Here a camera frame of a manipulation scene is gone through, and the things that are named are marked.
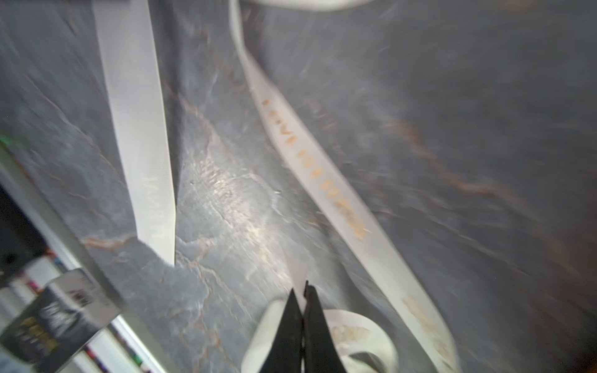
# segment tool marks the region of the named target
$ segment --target gray marble countertop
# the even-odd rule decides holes
[[[89,2],[0,3],[0,130],[184,372],[238,372],[283,250],[362,313],[401,372],[432,366],[269,143],[226,1],[150,1],[176,266],[136,240]],[[597,346],[597,7],[243,5],[247,44],[453,331],[466,373],[572,371]]]

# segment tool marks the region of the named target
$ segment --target marble surface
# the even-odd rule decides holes
[[[0,2],[0,131],[43,195],[184,372],[239,371],[290,288],[283,250],[310,265],[325,307],[387,330],[401,372],[432,371],[269,143],[227,2],[150,7],[176,266],[135,238],[89,2]],[[250,50],[418,276],[465,372],[567,372],[595,356],[593,2],[243,13]]]

